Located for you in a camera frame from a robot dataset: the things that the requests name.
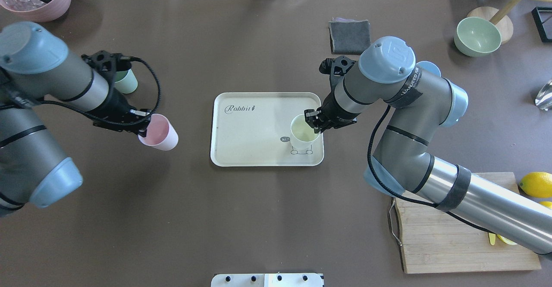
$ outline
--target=black tape band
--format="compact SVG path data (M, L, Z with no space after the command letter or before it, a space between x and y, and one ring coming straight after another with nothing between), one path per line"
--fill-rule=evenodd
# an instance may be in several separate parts
M423 185L426 184L427 179L431 175L431 171L433 171L433 165L435 164L435 157L433 155L430 155L430 165L427 167L426 174L423 176L422 181L418 184L418 187L416 189L412 190L412 193L417 193L420 191L423 187Z
M372 103L363 103L355 98L353 98L350 94L349 94L349 91L347 91L347 87L345 86L345 79L343 79L343 91L345 91L345 94L347 95L347 97L349 97L353 102L357 103L357 104L361 104L361 105L370 105Z
M23 206L21 205L21 206L19 206L19 207L17 207L17 208L7 208L7 207L5 207L5 206L3 206L3 205L0 205L0 209L9 210L9 211L20 210L22 207L23 207Z
M412 104L415 100L422 96L422 93L416 89L421 77L422 68L416 65L397 94L384 102L397 109L404 108Z
M22 132L19 132L18 134L12 135L12 136L6 138L3 141L0 141L0 148L6 147L7 144L12 143L16 140L19 140L20 138L24 138L28 134L32 134L34 132L38 132L38 131L41 131L41 130L46 130L46 127L43 126L43 125L37 125L34 128L28 128L25 131L22 131Z
M458 207L458 205L464 200L467 189L471 182L471 171L460 165L456 165L458 169L458 175L454 181L449 193L444 200L436 207L440 211L450 211Z
M92 87L92 83L94 82L94 72L91 72L92 75L91 75L91 79L90 79L90 82L88 83L88 85L86 86L86 88L79 94L77 94L76 96L70 98L70 99L60 99L61 102L73 102L74 100L77 100L83 96L85 96L85 94L90 90L90 88Z
M15 206L23 206L25 204L25 203L19 203L10 199L9 197L5 196L2 192L0 192L0 199L4 200L4 202L6 203L10 203Z
M392 126L392 125L388 125L386 128L386 130L391 130L393 132L397 132L399 134L401 134L402 136L406 136L416 142L419 142L420 144L424 144L426 146L429 146L430 145L430 142L426 141L425 139L421 138L420 136L416 136L412 133L409 133L409 132L406 132L405 130L402 130L402 128L397 128L396 126Z

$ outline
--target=brown table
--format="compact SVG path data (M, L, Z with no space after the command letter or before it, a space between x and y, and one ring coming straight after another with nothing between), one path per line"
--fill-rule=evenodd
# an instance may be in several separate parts
M316 167L221 168L209 158L213 100L227 91L329 92L320 62L335 57L327 22L368 19L373 40L405 39L463 87L461 122L429 151L473 172L550 169L550 114L533 99L550 79L524 1L512 40L472 59L453 45L473 8L507 0L73 0L44 24L73 52L139 56L163 84L160 112L180 135L160 152L132 134L94 128L66 109L36 109L85 183L47 209L28 205L0 222L0 285L209 286L216 273L324 273L327 286L546 286L541 271L406 275L386 220L389 198L362 178L369 134L385 105L325 133ZM18 21L0 10L0 27ZM154 103L146 69L133 68L139 108Z

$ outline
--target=dark gray cloth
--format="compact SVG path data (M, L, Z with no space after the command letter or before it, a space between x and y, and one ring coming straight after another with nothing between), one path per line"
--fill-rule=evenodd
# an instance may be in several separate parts
M361 54L370 46L370 22L347 19L330 21L329 35L332 53Z

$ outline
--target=pink bowl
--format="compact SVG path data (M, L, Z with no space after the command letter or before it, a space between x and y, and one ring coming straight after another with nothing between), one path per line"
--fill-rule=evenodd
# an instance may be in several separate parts
M40 8L29 11L16 11L8 8L4 0L0 0L0 6L4 7L6 10L9 10L13 14L20 16L21 18L32 22L48 22L55 20L67 12L70 4L71 0L52 0Z

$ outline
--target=cable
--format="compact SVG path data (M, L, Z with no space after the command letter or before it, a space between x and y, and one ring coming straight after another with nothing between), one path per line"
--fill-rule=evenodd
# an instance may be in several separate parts
M370 142L368 143L368 150L367 150L367 160L368 160L368 167L370 168L370 171L372 173L372 175L374 175L374 178L375 180L379 183L379 185L385 189L385 191L387 191L388 193L390 193L391 195L393 195L394 197L396 198L399 198L401 200L404 200L404 201L408 201L408 202L412 202L412 203L416 203L416 204L421 204L421 205L426 205L426 206L429 206L431 208L436 208L438 206L438 204L435 204L435 203L430 203L430 202L425 202L425 201L420 201L420 200L414 200L414 199L410 199L409 197L403 197L402 195L394 192L391 188L389 188L388 186L386 186L382 181L381 179L378 177L375 169L374 169L374 166L372 164L372 159L371 159L371 152L372 152L372 146L374 145L374 138L375 138L375 135L376 135L376 132L378 131L379 127L381 126L381 123L383 122L383 120L385 119L385 117L387 116L387 114L389 113L389 110L391 110L391 106L387 106L387 108L385 109L385 112L383 113L383 115L381 116L381 118L379 119L378 123L376 124L376 126L374 127L374 130L372 130L372 134L370 136ZM456 214L453 214L452 212L445 212L446 214L448 214L449 216L451 216L452 218L455 218L461 222L463 222L464 224L467 224L468 226L471 226L472 228L476 228L478 230L481 230L483 232L488 232L488 233L494 233L492 231L489 231L483 227L480 227L480 226L477 226L476 224L473 224L461 217L459 217L458 215Z
M155 106L149 114L147 114L146 116L144 116L140 120L137 120L135 122L127 122L127 123L112 122L112 121L109 121L109 120L105 120L104 118L99 118L97 116L91 115L87 112L83 112L82 110L80 110L80 109L78 109L74 106L71 106L69 104L63 104L61 102L57 102L57 101L54 101L54 100L44 100L44 101L40 102L40 104L61 106L61 107L73 110L74 112L78 112L79 114L81 114L81 115L83 115L83 116L85 116L85 117L87 117L91 120L103 122L103 123L106 123L106 124L113 124L113 125L118 125L118 126L131 126L131 125L135 125L135 124L144 122L149 117L151 117L157 111L157 109L159 108L159 104L161 102L161 86L160 86L160 83L159 83L159 79L157 78L157 75L155 75L154 70L152 69L152 67L150 67L150 65L148 63L146 63L146 61L144 61L143 59L140 59L139 57L131 57L130 61L140 62L140 63L144 64L146 66L146 68L149 69L150 73L153 75L153 77L155 79L155 83L157 84L157 101L155 102ZM15 106L14 105L0 106L0 110L8 109L8 108L15 108Z

